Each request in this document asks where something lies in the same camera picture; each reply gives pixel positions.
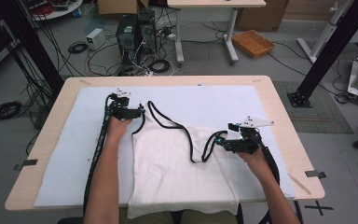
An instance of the computer tower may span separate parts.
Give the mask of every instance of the computer tower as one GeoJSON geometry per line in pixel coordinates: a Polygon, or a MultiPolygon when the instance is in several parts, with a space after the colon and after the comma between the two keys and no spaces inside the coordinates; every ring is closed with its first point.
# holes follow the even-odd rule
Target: computer tower
{"type": "Polygon", "coordinates": [[[123,64],[138,64],[141,60],[142,46],[138,35],[139,24],[136,14],[124,14],[120,18],[116,37],[123,64]]]}
{"type": "Polygon", "coordinates": [[[144,44],[143,53],[154,54],[157,51],[155,11],[143,11],[139,17],[140,37],[144,44]]]}

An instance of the white cloth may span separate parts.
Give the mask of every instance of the white cloth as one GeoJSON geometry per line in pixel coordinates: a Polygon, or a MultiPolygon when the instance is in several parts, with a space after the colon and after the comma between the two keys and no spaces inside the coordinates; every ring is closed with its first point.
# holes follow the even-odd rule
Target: white cloth
{"type": "MultiPolygon", "coordinates": [[[[166,126],[172,122],[154,112],[166,126]]],[[[201,161],[203,149],[213,130],[186,126],[194,151],[201,161]]],[[[134,190],[128,218],[161,211],[192,209],[203,213],[227,210],[237,214],[239,199],[233,187],[227,154],[215,145],[206,162],[193,163],[186,132],[162,128],[145,107],[145,124],[132,136],[134,190]]]]}

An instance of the hand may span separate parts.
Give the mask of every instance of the hand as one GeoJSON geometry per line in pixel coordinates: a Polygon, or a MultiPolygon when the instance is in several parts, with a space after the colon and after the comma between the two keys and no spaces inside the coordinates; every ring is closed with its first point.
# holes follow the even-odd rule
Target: hand
{"type": "Polygon", "coordinates": [[[267,163],[266,157],[264,157],[261,148],[258,148],[254,154],[237,152],[237,155],[248,164],[249,168],[261,184],[268,183],[269,181],[275,181],[274,175],[269,168],[269,164],[267,163]]]}
{"type": "Polygon", "coordinates": [[[115,117],[111,117],[107,130],[108,138],[119,142],[124,133],[127,131],[127,126],[131,123],[131,121],[132,119],[119,120],[115,117]]]}

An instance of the wooden table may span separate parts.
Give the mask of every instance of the wooden table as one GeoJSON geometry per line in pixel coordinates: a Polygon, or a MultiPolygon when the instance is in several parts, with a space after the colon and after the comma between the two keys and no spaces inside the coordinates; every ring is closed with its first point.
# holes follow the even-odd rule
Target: wooden table
{"type": "Polygon", "coordinates": [[[71,77],[65,84],[48,119],[37,138],[28,160],[36,165],[24,166],[5,204],[7,210],[33,210],[34,201],[42,184],[49,157],[56,147],[62,128],[68,118],[77,93],[82,87],[109,86],[185,86],[197,85],[250,85],[256,88],[266,115],[275,121],[271,126],[275,140],[293,180],[296,200],[321,199],[324,188],[318,177],[307,177],[312,171],[310,159],[281,99],[269,77],[266,76],[191,76],[191,77],[71,77]]]}
{"type": "MultiPolygon", "coordinates": [[[[202,10],[196,10],[190,13],[193,14],[202,14],[208,13],[210,8],[232,8],[229,19],[226,18],[225,21],[229,21],[229,27],[227,34],[224,35],[223,40],[226,43],[231,63],[236,63],[239,59],[237,53],[231,42],[232,32],[234,30],[235,20],[237,19],[237,12],[239,7],[264,7],[266,2],[264,0],[168,0],[169,7],[175,7],[179,10],[176,11],[176,38],[175,38],[175,49],[176,49],[176,61],[182,63],[185,58],[183,56],[182,42],[181,42],[181,33],[180,33],[180,22],[183,21],[181,16],[181,9],[183,8],[202,8],[202,10]]],[[[215,11],[212,13],[210,20],[211,21],[220,21],[219,14],[224,14],[222,11],[215,11]]]]}

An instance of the black metal pole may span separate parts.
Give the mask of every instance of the black metal pole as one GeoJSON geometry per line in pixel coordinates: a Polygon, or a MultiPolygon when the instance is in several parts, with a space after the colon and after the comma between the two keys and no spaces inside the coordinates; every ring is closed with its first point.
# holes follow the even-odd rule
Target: black metal pole
{"type": "Polygon", "coordinates": [[[20,40],[43,78],[48,83],[52,90],[52,98],[56,98],[63,86],[63,80],[40,42],[39,37],[27,20],[24,14],[24,8],[22,8],[19,1],[20,0],[0,0],[0,11],[5,23],[13,35],[20,40]]]}
{"type": "Polygon", "coordinates": [[[291,98],[292,106],[303,106],[308,102],[315,88],[357,30],[358,0],[354,0],[301,85],[295,93],[288,94],[289,98],[291,98]]]}

